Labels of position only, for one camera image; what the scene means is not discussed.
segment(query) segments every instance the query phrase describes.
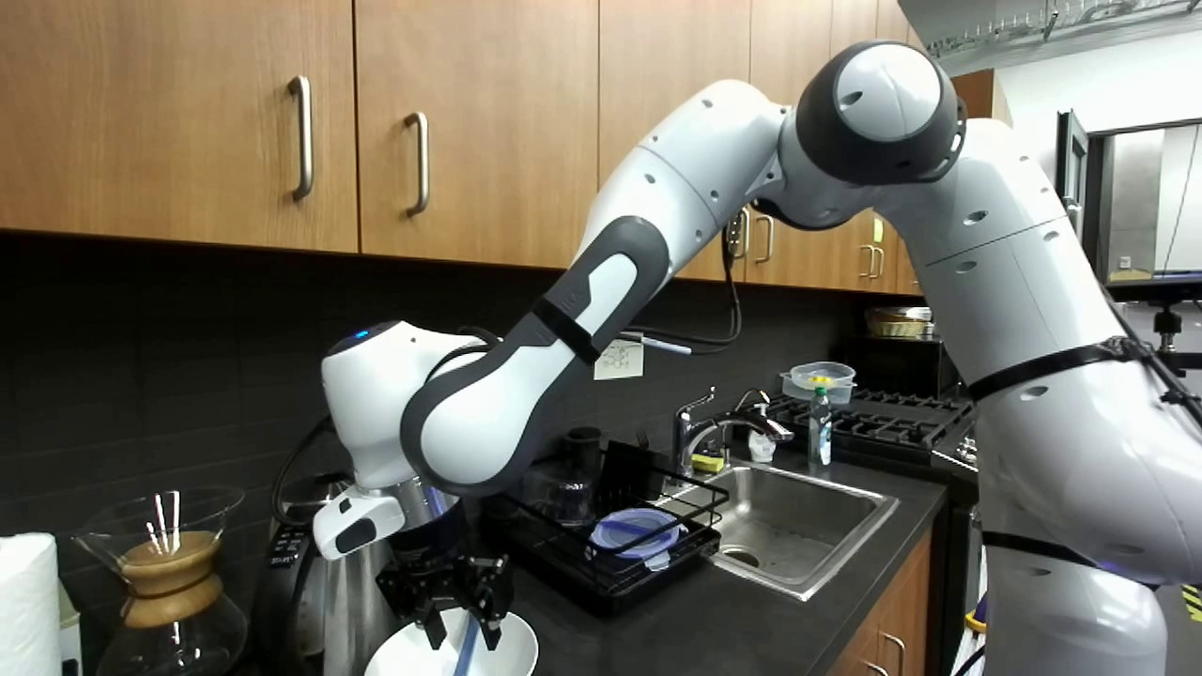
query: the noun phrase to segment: dish rack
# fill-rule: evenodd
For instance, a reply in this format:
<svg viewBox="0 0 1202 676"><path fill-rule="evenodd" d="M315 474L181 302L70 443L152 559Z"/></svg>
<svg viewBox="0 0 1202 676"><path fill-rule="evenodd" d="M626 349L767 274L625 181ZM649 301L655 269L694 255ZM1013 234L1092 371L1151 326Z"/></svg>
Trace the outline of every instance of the dish rack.
<svg viewBox="0 0 1202 676"><path fill-rule="evenodd" d="M656 504L660 484L690 484L690 494L699 499ZM710 553L718 553L722 533L710 528L710 520L718 518L718 508L727 499L727 487L660 470L646 446L608 443L605 470L594 487L594 513L605 518L625 508L656 508L674 513L669 527L646 528L619 549L601 549L590 542L594 520L560 527L550 512L516 492L502 492L486 499L480 533L576 603L598 614L616 614L674 587ZM665 528L681 528L665 568L649 570L641 559L626 554Z"/></svg>

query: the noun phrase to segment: kitchen counter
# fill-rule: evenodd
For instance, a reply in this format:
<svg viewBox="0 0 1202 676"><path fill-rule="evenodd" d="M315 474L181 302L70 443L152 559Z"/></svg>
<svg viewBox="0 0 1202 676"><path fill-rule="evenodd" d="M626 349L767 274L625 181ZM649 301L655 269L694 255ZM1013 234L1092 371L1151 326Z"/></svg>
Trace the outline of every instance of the kitchen counter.
<svg viewBox="0 0 1202 676"><path fill-rule="evenodd" d="M536 676L825 671L942 508L942 484L932 481L866 464L835 464L830 475L903 504L810 600L703 562L616 614L594 614L520 568L516 612L536 629Z"/></svg>

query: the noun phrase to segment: robotic arm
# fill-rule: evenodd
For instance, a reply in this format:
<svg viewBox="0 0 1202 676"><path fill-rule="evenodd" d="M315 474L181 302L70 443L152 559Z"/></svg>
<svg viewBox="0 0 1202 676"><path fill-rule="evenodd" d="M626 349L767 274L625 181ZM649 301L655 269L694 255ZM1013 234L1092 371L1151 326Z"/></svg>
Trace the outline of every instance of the robotic arm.
<svg viewBox="0 0 1202 676"><path fill-rule="evenodd" d="M601 189L571 269L502 333L409 323L322 361L361 492L332 554L404 528L388 484L499 492L534 456L544 394L590 364L742 205L830 230L898 224L939 333L972 381L992 671L1165 671L1151 580L1202 578L1202 429L1123 339L1065 205L996 118L962 118L907 45L856 45L797 110L713 81Z"/></svg>

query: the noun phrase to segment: glass carafe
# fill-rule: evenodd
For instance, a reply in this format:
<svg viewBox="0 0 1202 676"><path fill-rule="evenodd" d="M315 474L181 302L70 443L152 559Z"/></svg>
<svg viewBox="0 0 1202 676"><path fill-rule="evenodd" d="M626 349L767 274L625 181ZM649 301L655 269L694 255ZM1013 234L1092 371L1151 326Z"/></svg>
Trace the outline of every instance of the glass carafe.
<svg viewBox="0 0 1202 676"><path fill-rule="evenodd" d="M80 545L124 578L119 629L97 676L223 676L247 640L217 549L242 508L231 484L162 487L97 512Z"/></svg>

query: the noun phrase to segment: sink basin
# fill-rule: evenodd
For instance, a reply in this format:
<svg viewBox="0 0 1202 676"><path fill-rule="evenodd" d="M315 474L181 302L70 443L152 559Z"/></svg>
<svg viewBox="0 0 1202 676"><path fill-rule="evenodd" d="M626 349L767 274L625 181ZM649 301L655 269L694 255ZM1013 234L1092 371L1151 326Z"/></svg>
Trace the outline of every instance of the sink basin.
<svg viewBox="0 0 1202 676"><path fill-rule="evenodd" d="M713 504L699 484L669 492L660 508L722 533L722 570L800 600L814 598L898 508L894 494L779 464L732 464L710 484L728 494L713 512L694 513L699 504Z"/></svg>

